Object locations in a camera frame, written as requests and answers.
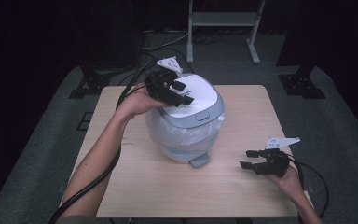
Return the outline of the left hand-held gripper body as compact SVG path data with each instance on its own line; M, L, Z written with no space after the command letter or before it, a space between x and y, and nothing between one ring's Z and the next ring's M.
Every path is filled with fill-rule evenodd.
M157 60L158 71L150 73L145 79L145 86L150 97L171 106L179 106L179 96L172 84L183 72L176 57Z

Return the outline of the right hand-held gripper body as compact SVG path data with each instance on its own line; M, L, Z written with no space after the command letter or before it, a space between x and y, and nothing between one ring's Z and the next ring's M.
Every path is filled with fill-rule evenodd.
M259 157L264 158L266 161L254 164L255 169L253 171L257 175L276 175L283 177L289 166L289 157L287 153L281 151L281 147L287 147L299 141L300 139L298 137L270 137L265 144L265 149L258 150L260 154Z

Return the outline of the person's right hand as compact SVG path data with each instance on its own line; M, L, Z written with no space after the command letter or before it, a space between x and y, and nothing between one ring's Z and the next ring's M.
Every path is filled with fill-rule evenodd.
M297 202L305 198L298 173L292 166L287 168L283 177L266 175L266 178L272 181L291 201Z

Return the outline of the person's left hand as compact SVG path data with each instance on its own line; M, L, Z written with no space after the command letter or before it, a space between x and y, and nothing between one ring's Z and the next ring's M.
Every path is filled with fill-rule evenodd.
M114 117L123 120L133 119L152 108L168 107L169 105L149 96L144 83L137 84L131 93L117 108Z

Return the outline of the clear plastic bin liner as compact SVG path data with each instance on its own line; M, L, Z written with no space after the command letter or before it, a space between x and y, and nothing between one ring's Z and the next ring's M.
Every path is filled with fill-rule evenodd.
M152 109L145 115L146 128L150 138L156 142L167 155L202 154L208 152L216 141L223 125L225 112L212 120L196 122L195 127L182 128L170 124L161 115L161 110Z

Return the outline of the black stand base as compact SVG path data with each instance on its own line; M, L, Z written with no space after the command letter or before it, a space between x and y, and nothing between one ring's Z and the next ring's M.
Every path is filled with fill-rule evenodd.
M93 65L82 64L83 74L78 86L71 91L69 99L82 99L86 95L99 95L103 88L108 86L111 75L106 70L100 70Z
M302 96L304 99L324 99L322 90L310 79L313 69L313 65L300 65L292 75L278 75L286 94Z

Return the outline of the white metal stand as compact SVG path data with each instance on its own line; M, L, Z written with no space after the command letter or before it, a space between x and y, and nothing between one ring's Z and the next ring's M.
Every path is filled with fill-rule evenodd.
M195 27L251 27L252 34L246 39L247 48L254 64L260 64L255 49L255 38L267 0L259 0L256 12L197 12L193 10L194 0L188 0L186 61L194 62L193 29Z

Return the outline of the floor outlet box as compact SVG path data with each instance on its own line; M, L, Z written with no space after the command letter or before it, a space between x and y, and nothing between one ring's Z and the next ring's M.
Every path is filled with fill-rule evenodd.
M85 112L83 114L83 117L82 117L81 121L79 121L79 123L77 124L76 129L78 131L86 131L90 126L92 116L93 116L92 112Z

